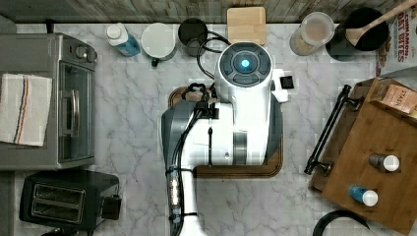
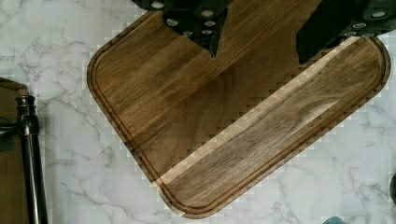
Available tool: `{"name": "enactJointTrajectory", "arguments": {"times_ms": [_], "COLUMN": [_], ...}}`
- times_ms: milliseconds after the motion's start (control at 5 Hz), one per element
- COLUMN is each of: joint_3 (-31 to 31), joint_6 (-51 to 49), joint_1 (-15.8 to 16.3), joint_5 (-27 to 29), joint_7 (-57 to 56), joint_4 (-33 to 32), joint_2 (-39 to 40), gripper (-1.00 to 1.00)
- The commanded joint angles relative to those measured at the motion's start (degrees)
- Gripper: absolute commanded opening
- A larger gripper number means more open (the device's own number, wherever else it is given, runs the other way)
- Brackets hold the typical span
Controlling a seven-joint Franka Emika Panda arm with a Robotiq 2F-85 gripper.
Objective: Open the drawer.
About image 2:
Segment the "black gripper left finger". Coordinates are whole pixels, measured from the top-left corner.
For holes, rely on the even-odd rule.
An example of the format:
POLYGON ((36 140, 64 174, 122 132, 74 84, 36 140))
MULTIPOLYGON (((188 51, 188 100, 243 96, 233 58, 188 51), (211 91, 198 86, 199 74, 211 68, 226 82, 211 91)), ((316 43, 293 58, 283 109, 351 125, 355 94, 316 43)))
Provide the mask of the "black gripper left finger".
POLYGON ((132 0, 147 11, 161 11, 163 22, 207 50, 213 59, 233 0, 132 0))

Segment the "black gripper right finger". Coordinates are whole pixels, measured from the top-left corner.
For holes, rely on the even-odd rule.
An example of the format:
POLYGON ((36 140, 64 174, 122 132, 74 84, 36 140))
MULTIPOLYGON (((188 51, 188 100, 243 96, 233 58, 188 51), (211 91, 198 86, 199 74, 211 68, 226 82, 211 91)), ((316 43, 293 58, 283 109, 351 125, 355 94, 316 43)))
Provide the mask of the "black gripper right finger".
POLYGON ((395 30, 396 0, 322 0, 296 36, 299 63, 352 36, 395 30))

